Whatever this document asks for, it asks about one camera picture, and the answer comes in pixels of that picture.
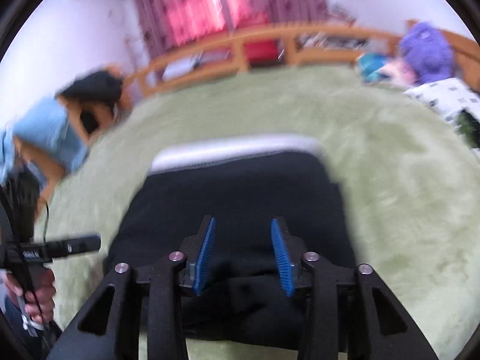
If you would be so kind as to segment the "person's left hand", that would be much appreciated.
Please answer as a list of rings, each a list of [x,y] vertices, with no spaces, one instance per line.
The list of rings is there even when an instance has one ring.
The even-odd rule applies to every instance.
[[[18,280],[8,271],[2,272],[2,283],[7,289],[7,295],[15,306],[18,306],[18,297],[24,297],[25,312],[36,323],[49,323],[54,318],[56,294],[55,274],[51,269],[45,269],[40,277],[40,286],[35,292],[23,294]]]

